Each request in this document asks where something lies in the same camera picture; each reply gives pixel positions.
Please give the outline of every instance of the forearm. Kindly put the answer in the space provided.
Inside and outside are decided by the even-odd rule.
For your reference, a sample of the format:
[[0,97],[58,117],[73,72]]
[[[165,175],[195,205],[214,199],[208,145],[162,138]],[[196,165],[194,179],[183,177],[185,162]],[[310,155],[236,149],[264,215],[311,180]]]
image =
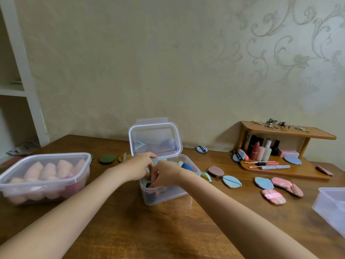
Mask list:
[[62,258],[106,199],[127,181],[118,165],[58,205],[0,248],[0,258]]
[[179,186],[188,192],[246,259],[315,259],[276,226],[230,198],[204,179],[181,172]]

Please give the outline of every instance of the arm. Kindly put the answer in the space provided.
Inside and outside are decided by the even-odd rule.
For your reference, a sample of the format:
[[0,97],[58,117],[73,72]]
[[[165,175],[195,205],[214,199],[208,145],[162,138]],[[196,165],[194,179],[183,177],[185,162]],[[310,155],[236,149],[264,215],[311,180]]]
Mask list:
[[123,183],[145,176],[152,153],[106,170],[83,190],[55,207],[0,247],[0,258],[60,259],[107,198]]
[[183,188],[246,259],[317,259],[282,230],[195,173],[165,161],[160,161],[151,173],[152,179],[157,180],[150,188]]

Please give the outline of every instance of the hand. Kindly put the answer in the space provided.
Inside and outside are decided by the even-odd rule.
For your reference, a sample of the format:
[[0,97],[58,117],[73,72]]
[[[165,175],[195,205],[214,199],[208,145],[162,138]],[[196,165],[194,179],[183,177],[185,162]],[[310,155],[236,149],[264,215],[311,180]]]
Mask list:
[[183,169],[172,162],[161,160],[150,170],[151,185],[149,188],[178,185],[181,175],[188,172],[191,171]]
[[123,166],[126,166],[126,173],[129,181],[136,181],[143,178],[146,175],[145,168],[148,166],[151,171],[153,168],[153,162],[151,158],[158,158],[155,154],[148,152],[137,154],[130,160],[123,162]]

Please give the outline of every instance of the white plastic bin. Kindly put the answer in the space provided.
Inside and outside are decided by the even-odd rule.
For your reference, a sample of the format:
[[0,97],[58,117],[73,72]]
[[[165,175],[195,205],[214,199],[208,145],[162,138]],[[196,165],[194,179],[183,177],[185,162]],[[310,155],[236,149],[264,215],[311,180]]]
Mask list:
[[[186,155],[181,154],[183,147],[178,127],[173,122],[169,122],[167,117],[138,119],[137,124],[131,126],[128,134],[132,156],[143,152],[153,152],[159,159],[188,163],[194,173],[201,175],[199,168]],[[177,186],[147,188],[147,182],[144,179],[139,182],[144,202],[148,206],[187,194],[185,190]]]
[[319,191],[313,209],[345,238],[345,187]]
[[[37,162],[45,167],[48,163],[55,166],[60,160],[71,165],[64,178],[54,175],[49,180],[24,179],[27,170]],[[40,154],[21,159],[0,175],[0,191],[14,205],[26,205],[65,200],[81,190],[90,174],[91,155],[89,153]],[[10,183],[19,178],[23,182]]]

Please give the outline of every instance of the wooden shelf organizer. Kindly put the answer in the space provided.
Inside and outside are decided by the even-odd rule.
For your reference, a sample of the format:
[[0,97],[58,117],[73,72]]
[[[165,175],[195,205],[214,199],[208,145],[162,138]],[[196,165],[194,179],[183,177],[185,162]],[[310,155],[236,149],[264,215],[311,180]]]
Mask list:
[[251,132],[252,134],[276,134],[276,135],[287,135],[287,136],[298,136],[298,137],[304,137],[304,143],[300,150],[298,151],[300,153],[299,159],[302,161],[301,165],[293,165],[283,160],[282,157],[279,156],[270,156],[269,161],[277,161],[280,165],[291,165],[290,169],[280,169],[280,170],[260,170],[258,168],[249,168],[250,166],[255,166],[252,164],[245,164],[244,161],[240,162],[239,165],[243,170],[250,171],[250,172],[257,172],[257,173],[270,173],[270,174],[278,174],[278,175],[287,175],[287,176],[294,176],[294,177],[301,177],[301,178],[310,178],[310,179],[320,179],[320,180],[329,180],[330,177],[328,175],[323,174],[322,172],[318,171],[313,164],[311,164],[308,160],[303,158],[303,154],[305,152],[305,149],[307,148],[307,145],[310,141],[310,138],[318,138],[318,139],[328,139],[328,140],[335,140],[337,137],[334,135],[331,135],[329,133],[326,133],[325,131],[322,131],[317,128],[313,127],[305,127],[306,130],[309,130],[310,132],[303,132],[301,130],[295,129],[294,126],[290,126],[291,128],[287,131],[284,131],[282,129],[272,129],[269,127],[266,127],[265,125],[258,125],[254,122],[241,122],[241,134],[240,139],[237,145],[236,151],[240,148],[242,148],[242,145],[244,143],[244,139],[246,138],[246,135],[248,132]]

